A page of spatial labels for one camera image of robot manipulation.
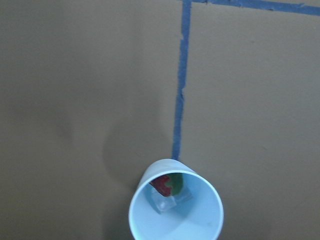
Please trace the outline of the light blue plastic cup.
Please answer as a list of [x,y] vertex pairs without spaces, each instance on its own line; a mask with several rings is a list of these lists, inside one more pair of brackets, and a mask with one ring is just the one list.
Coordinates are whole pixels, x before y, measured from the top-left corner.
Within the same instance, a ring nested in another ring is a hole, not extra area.
[[[162,175],[181,173],[183,187],[193,197],[164,213],[151,205],[150,182]],[[202,176],[174,159],[161,159],[144,172],[128,211],[131,234],[136,240],[216,240],[223,227],[224,209],[216,189]]]

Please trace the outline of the red strawberry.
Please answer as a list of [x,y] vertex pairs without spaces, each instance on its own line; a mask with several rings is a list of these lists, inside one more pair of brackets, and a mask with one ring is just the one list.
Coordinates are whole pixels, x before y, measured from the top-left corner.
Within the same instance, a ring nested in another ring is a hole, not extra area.
[[184,187],[181,173],[168,173],[153,179],[149,183],[163,197],[177,196]]

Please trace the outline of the clear ice cubes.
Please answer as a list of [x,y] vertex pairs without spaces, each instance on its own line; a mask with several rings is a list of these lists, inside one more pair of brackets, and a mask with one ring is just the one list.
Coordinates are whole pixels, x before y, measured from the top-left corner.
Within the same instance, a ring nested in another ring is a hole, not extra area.
[[193,198],[193,194],[190,191],[190,189],[187,186],[185,186],[174,198],[177,204],[182,204],[184,202],[191,200]]

